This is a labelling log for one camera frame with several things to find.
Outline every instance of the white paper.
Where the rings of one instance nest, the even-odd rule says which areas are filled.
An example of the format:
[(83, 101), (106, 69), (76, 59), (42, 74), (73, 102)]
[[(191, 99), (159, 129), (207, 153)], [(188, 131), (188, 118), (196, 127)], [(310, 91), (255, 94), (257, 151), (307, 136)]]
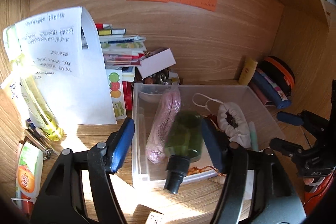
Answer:
[(21, 123), (23, 126), (26, 125), (26, 119), (29, 118), (29, 110), (25, 100), (22, 97), (21, 89), (20, 89), (20, 77), (11, 72), (11, 74), (0, 84), (0, 87), (8, 98), (14, 102), (16, 109), (19, 111), (21, 116)]
[(126, 107), (123, 89), (123, 71), (118, 69), (107, 69), (106, 75), (109, 82), (115, 117), (117, 120), (125, 119)]
[[(80, 10), (74, 9), (73, 12), (78, 14)], [(38, 89), (65, 132), (78, 124), (117, 122), (95, 24), (87, 10), (83, 8), (80, 14), (81, 24), (78, 24), (76, 33), (80, 44), (78, 64), (81, 74), (74, 76), (45, 69), (34, 75)], [(87, 48), (83, 49), (81, 25), (87, 42)]]
[(15, 24), (22, 52), (35, 66), (79, 76), (82, 7), (55, 10)]

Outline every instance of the blue pencil case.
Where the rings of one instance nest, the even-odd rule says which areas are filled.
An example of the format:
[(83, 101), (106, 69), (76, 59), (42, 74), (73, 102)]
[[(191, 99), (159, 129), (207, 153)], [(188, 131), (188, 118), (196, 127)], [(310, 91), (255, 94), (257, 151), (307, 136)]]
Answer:
[(292, 104), (280, 87), (262, 70), (257, 69), (251, 81), (275, 104), (277, 109), (286, 108)]

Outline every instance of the white string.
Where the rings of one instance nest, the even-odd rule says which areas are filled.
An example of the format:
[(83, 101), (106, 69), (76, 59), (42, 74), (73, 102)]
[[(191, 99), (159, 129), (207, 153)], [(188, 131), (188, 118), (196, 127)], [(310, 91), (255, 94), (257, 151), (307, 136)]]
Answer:
[(21, 201), (29, 201), (31, 203), (35, 203), (36, 198), (32, 198), (32, 199), (24, 199), (24, 198), (12, 198), (12, 200), (21, 200)]
[[(194, 100), (195, 95), (201, 95), (201, 96), (204, 96), (205, 98), (208, 98), (208, 100), (205, 102), (205, 105), (199, 105), (199, 104), (195, 103), (195, 100)], [(210, 102), (210, 101), (214, 101), (214, 102), (217, 102), (217, 103), (220, 103), (220, 104), (224, 104), (222, 101), (217, 100), (217, 99), (213, 99), (213, 98), (211, 98), (209, 96), (206, 96), (206, 95), (204, 95), (202, 93), (195, 93), (194, 96), (193, 96), (193, 103), (194, 103), (194, 105), (199, 106), (199, 107), (204, 107), (207, 111), (209, 111), (212, 114), (212, 112), (208, 108), (208, 102)]]

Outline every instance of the green glass bottle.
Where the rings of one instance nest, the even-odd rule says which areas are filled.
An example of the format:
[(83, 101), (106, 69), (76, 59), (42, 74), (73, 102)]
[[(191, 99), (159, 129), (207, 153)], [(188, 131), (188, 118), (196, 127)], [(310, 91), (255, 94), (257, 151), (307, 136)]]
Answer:
[(196, 111), (184, 110), (176, 114), (165, 143), (169, 157), (164, 189), (177, 194), (191, 162), (198, 161), (202, 153), (202, 117)]

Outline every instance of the wooden desk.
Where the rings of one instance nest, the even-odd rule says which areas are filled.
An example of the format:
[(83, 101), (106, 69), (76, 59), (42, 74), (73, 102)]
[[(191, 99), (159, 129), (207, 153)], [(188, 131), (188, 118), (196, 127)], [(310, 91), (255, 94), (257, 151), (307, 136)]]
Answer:
[[(206, 82), (206, 84), (237, 84), (236, 80)], [(122, 121), (109, 126), (79, 126), (77, 132), (68, 134), (57, 142), (57, 148), (71, 148), (73, 151), (90, 149), (98, 142), (105, 141), (111, 132), (117, 131)], [(44, 182), (56, 158), (46, 160), (43, 166)], [(119, 204), (128, 223), (145, 223), (150, 211), (163, 213), (169, 223), (208, 223), (213, 215), (221, 194), (222, 185), (204, 180), (181, 185), (178, 195), (171, 195), (162, 189), (151, 192), (132, 187), (132, 154), (127, 153), (123, 167), (117, 175), (111, 175), (112, 184)], [(88, 172), (83, 172), (83, 189), (88, 215), (97, 219), (92, 201)], [(249, 201), (244, 202), (242, 218), (248, 216)]]

